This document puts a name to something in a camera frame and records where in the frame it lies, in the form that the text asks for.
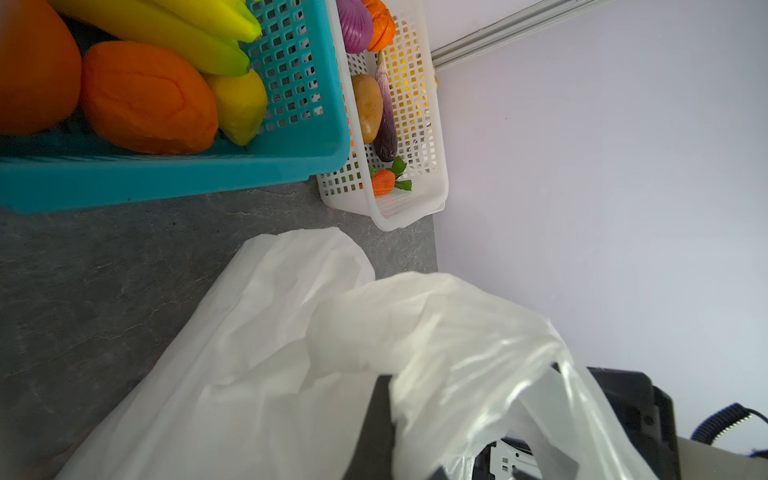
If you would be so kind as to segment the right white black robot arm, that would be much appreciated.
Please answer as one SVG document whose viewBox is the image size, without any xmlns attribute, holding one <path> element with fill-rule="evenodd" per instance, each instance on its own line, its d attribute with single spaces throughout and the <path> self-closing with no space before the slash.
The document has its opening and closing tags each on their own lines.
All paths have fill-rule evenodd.
<svg viewBox="0 0 768 480">
<path fill-rule="evenodd" d="M 766 415 L 739 403 L 706 418 L 690 438 L 678 436 L 671 397 L 640 372 L 590 368 L 615 420 L 655 479 L 764 479 L 767 451 L 734 454 L 717 448 L 724 434 Z M 558 369 L 525 390 L 513 404 L 517 430 L 486 446 L 476 457 L 475 479 L 587 479 L 578 462 L 567 391 Z"/>
</svg>

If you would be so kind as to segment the white plastic grocery bag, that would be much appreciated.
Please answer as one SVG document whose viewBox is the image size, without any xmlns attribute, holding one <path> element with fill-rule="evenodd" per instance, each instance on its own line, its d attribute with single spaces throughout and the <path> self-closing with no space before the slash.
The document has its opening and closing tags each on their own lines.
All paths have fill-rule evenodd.
<svg viewBox="0 0 768 480">
<path fill-rule="evenodd" d="M 547 479 L 653 475 L 545 317 L 449 274 L 377 279 L 337 228 L 247 240 L 60 475 L 340 479 L 382 376 L 396 479 L 468 479 L 508 433 Z"/>
</svg>

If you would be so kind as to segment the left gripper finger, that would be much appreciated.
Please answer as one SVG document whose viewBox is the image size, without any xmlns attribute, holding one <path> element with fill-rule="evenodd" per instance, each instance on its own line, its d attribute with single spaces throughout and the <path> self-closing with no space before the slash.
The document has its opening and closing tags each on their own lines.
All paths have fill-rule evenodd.
<svg viewBox="0 0 768 480">
<path fill-rule="evenodd" d="M 366 416 L 344 480 L 391 480 L 395 425 L 391 417 L 389 385 L 380 376 L 372 391 Z"/>
</svg>

